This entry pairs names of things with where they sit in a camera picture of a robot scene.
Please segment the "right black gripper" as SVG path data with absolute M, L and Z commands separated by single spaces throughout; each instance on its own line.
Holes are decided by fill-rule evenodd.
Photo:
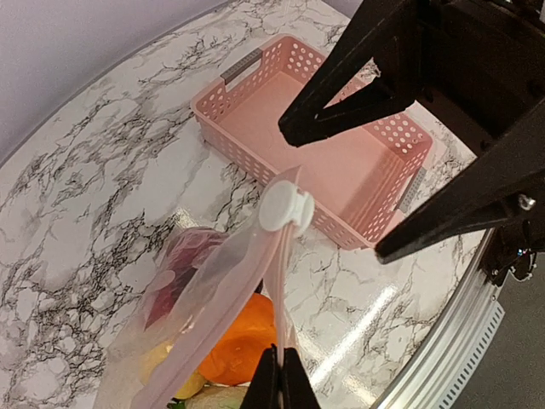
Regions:
M 422 104 L 473 153 L 544 139 L 544 24 L 499 1 L 384 1 L 376 119 Z

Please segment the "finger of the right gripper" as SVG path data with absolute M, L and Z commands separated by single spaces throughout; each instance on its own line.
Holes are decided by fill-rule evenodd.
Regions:
M 544 104 L 537 103 L 499 141 L 376 245 L 382 264 L 459 234 L 529 224 L 520 242 L 544 246 Z
M 364 1 L 278 121 L 292 147 L 402 112 L 421 88 L 417 1 Z

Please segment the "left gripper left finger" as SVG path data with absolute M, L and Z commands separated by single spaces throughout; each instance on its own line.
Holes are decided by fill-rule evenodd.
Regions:
M 272 345 L 263 351 L 240 409 L 279 409 L 279 376 L 278 351 Z

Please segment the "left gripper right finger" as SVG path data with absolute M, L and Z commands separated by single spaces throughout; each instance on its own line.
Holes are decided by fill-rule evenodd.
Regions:
M 320 409 L 296 349 L 284 349 L 280 369 L 282 407 L 287 409 Z

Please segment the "orange tangerine toy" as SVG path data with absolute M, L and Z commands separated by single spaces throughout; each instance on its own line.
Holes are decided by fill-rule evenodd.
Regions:
M 254 293 L 198 372 L 213 383 L 236 386 L 250 382 L 263 351 L 276 342 L 273 303 Z

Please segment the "white radish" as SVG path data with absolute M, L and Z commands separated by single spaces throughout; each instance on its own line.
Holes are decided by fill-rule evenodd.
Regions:
M 247 393 L 247 386 L 205 386 L 187 400 L 172 400 L 173 409 L 239 409 Z

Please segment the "yellow lemon toy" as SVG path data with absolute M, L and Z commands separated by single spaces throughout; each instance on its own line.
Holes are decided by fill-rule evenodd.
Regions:
M 163 376 L 163 380 L 176 386 L 173 395 L 175 399 L 187 400 L 200 392 L 207 380 L 197 370 L 191 372 L 187 368 L 182 369 L 180 359 L 169 357 L 173 347 L 173 341 L 166 341 L 145 352 L 140 357 L 139 379 L 143 385 L 148 385 L 152 375 L 167 361 L 172 374 Z

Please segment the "clear zip top bag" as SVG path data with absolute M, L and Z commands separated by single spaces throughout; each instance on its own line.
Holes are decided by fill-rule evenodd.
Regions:
M 277 347 L 281 369 L 284 349 L 297 350 L 295 327 L 284 306 L 285 274 L 292 245 L 309 227 L 315 207 L 313 196 L 298 186 L 300 173 L 295 167 L 267 184 L 254 214 L 238 231 L 226 233 L 225 241 L 209 254 L 170 313 L 145 329 L 158 290 L 173 279 L 160 272 L 160 263 L 108 351 L 96 407 L 167 408 L 177 400 L 173 397 L 176 386 L 163 380 L 172 374 L 169 364 L 161 364 L 149 384 L 143 385 L 140 357 L 160 343 L 173 341 L 169 357 L 180 359 L 182 369 L 198 371 L 254 293 L 272 301 L 277 330 L 277 342 L 272 345 Z

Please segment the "pink perforated plastic basket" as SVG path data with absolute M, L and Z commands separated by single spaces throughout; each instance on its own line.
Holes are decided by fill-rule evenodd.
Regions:
M 313 223 L 345 250 L 374 247 L 407 213 L 433 138 L 403 113 L 304 147 L 290 146 L 278 120 L 324 56 L 290 35 L 254 49 L 195 95 L 204 139 L 262 184 L 300 167 L 315 199 Z

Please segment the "dark maroon eggplant toy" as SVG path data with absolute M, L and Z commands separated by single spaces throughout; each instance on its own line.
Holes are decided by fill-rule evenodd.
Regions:
M 145 329 L 170 313 L 194 274 L 209 254 L 226 238 L 225 233 L 211 228 L 188 228 L 179 232 L 170 241 L 160 272 L 171 274 L 173 279 L 158 290 L 146 316 Z

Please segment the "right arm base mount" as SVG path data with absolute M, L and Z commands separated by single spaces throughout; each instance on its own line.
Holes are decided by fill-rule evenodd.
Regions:
M 523 220 L 498 228 L 479 263 L 487 281 L 497 287 L 512 275 L 524 282 L 533 276 L 538 253 L 544 252 L 544 220 Z

